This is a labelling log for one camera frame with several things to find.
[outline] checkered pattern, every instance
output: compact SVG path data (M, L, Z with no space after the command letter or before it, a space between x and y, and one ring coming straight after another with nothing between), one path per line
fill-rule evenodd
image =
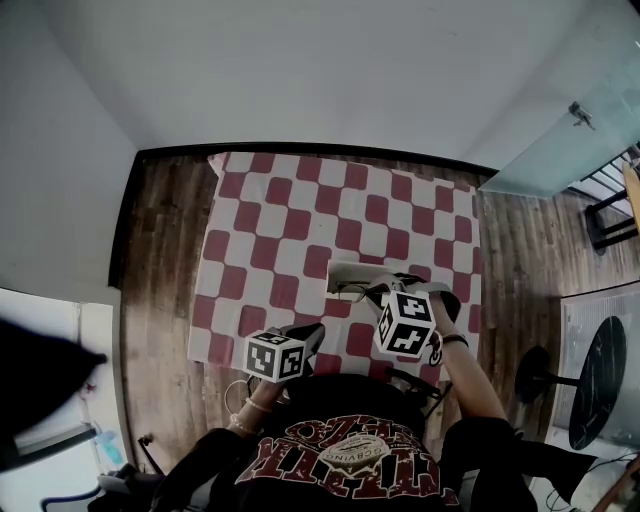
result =
M366 303L325 299L327 261L389 265L444 282L462 301L457 321L477 351L480 237L466 184L312 157L225 153L198 270L189 358L242 368L243 337L322 321L322 373L384 378L386 366L436 382L440 368L382 355Z

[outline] person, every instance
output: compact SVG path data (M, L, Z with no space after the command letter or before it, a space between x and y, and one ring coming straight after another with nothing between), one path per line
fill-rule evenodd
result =
M596 458L523 441L447 315L430 300L462 419L438 463L425 421L399 389L360 375L260 382L227 428L200 439L158 487L153 512L175 510L456 511L465 472L480 469L471 510L537 510L523 474L551 480L571 501Z

